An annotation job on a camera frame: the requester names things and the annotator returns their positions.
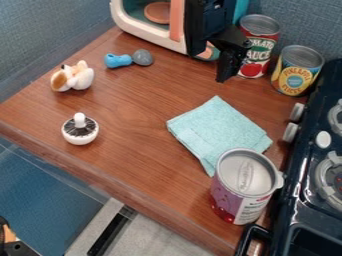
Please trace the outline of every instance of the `tomato sauce can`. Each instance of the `tomato sauce can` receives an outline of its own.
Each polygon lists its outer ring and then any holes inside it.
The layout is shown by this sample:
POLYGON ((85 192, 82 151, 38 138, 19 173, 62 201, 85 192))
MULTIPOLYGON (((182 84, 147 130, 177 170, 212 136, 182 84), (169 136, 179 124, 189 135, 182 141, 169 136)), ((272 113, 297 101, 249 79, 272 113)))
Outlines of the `tomato sauce can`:
POLYGON ((210 189, 214 212, 228 223, 257 220, 273 192, 284 184, 281 172, 264 155, 250 149, 222 154, 210 189))
POLYGON ((252 42, 239 75, 246 78, 263 76, 268 68, 271 53, 278 41, 280 25, 271 17, 251 14, 241 18, 240 29, 252 42))
POLYGON ((273 87, 289 96, 304 95, 316 80, 324 58, 302 45, 289 45, 282 51, 271 77, 273 87))

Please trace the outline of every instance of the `white can lid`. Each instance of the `white can lid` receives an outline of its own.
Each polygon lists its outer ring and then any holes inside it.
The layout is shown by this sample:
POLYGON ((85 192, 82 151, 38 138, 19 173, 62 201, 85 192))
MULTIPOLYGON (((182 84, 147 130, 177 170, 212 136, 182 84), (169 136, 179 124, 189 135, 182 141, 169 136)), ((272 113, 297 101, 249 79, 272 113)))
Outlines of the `white can lid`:
POLYGON ((221 182, 237 194, 263 196, 283 185, 270 160, 253 150, 228 151, 220 157, 217 168, 221 182))

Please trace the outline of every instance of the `blue toy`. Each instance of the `blue toy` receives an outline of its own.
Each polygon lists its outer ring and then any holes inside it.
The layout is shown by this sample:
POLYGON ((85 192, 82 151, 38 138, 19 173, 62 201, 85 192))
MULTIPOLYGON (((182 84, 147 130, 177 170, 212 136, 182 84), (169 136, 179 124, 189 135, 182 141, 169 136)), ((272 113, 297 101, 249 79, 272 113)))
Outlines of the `blue toy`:
POLYGON ((117 56, 115 54, 108 53, 104 58, 104 62, 108 68, 117 68, 129 66, 132 64, 133 60, 128 54, 117 56))

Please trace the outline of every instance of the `black stove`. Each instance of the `black stove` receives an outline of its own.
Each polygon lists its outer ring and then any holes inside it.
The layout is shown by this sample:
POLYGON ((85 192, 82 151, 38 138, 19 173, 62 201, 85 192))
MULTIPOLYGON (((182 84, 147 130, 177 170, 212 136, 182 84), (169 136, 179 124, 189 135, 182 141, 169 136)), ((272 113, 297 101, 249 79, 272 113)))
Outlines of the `black stove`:
POLYGON ((342 255, 342 59, 323 67, 315 88, 284 136, 293 148, 272 230, 247 226, 236 256, 255 238, 268 243, 264 255, 342 255))

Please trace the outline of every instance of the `can label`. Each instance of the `can label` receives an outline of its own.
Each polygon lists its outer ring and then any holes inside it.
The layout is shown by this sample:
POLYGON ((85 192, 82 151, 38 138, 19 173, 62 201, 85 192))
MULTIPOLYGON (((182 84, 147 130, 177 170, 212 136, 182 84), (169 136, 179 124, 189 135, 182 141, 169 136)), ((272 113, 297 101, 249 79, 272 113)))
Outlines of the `can label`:
POLYGON ((252 48, 247 52, 247 59, 238 74, 247 78, 258 78, 266 73, 271 52, 277 41, 272 37, 257 37, 250 33, 246 36, 252 42, 252 48))
POLYGON ((214 212, 226 222, 236 225, 257 220, 271 198, 271 194, 259 198, 237 195, 221 184, 217 172, 210 192, 214 212))
POLYGON ((281 93, 298 96, 312 85, 320 69, 293 66, 281 55, 271 77, 272 85, 281 93))

